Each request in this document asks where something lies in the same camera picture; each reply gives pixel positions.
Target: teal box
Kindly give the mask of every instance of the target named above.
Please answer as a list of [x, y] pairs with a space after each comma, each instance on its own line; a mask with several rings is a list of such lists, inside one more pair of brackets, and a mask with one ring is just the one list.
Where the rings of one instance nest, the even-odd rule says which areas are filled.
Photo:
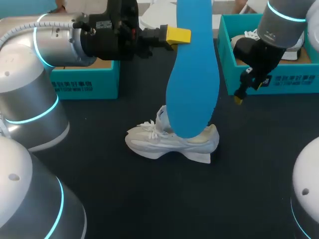
[[110, 68], [55, 69], [51, 81], [61, 100], [117, 99], [120, 62]]
[[[262, 14], [237, 14], [223, 15], [221, 18], [217, 48], [229, 95], [239, 88], [240, 75], [248, 68], [247, 65], [237, 65], [230, 39], [244, 34], [244, 31], [256, 29], [261, 17]], [[268, 75], [259, 90], [249, 88], [247, 94], [319, 93], [319, 54], [310, 45], [307, 34], [305, 37], [304, 47], [311, 64], [280, 64]]]

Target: sneaker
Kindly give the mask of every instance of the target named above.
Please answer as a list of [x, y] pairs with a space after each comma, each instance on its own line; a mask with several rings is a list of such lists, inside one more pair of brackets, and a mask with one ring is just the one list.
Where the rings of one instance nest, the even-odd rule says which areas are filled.
[[[231, 47], [234, 49], [237, 41], [243, 37], [249, 37], [249, 38], [255, 39], [256, 41], [260, 39], [260, 37], [257, 34], [257, 29], [255, 29], [254, 31], [245, 31], [244, 35], [238, 35], [231, 39]], [[303, 46], [304, 41], [305, 41], [305, 34], [302, 33], [297, 44], [291, 48], [288, 48], [281, 59], [289, 60], [289, 61], [298, 60], [301, 53], [301, 47]]]
[[150, 159], [174, 151], [190, 160], [210, 163], [210, 154], [219, 143], [219, 134], [212, 124], [194, 138], [180, 138], [172, 131], [166, 106], [163, 106], [157, 113], [156, 123], [151, 120], [129, 130], [125, 142], [132, 151]]

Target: blue insole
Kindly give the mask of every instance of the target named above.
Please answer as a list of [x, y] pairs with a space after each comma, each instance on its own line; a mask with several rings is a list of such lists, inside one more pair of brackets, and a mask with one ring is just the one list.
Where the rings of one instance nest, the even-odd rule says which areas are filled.
[[177, 27], [191, 30], [191, 43], [178, 46], [166, 90], [167, 113], [174, 132], [191, 138], [205, 129], [218, 99], [211, 0], [179, 0]]

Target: black tabletop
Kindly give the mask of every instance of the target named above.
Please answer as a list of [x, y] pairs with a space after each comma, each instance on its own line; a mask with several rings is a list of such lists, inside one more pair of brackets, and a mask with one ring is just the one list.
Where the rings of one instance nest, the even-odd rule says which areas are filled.
[[295, 160], [319, 136], [318, 95], [250, 96], [242, 106], [221, 75], [211, 122], [220, 148], [210, 165], [178, 153], [142, 158], [126, 131], [165, 104], [175, 54], [122, 62], [114, 101], [63, 101], [67, 138], [36, 156], [82, 201], [87, 239], [293, 238]]

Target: shoe lace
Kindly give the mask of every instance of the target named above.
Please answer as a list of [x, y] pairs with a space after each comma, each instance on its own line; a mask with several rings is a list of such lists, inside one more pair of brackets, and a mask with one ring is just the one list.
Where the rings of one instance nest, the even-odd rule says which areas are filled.
[[257, 34], [257, 29], [254, 31], [245, 31], [245, 37], [253, 38], [255, 40], [259, 40], [260, 37]]
[[168, 138], [168, 135], [166, 132], [160, 132], [156, 129], [156, 126], [153, 120], [151, 120], [151, 122], [144, 122], [142, 124], [139, 124], [138, 126], [141, 126], [144, 130], [146, 130], [147, 132], [150, 132], [149, 139], [158, 139], [159, 137]]

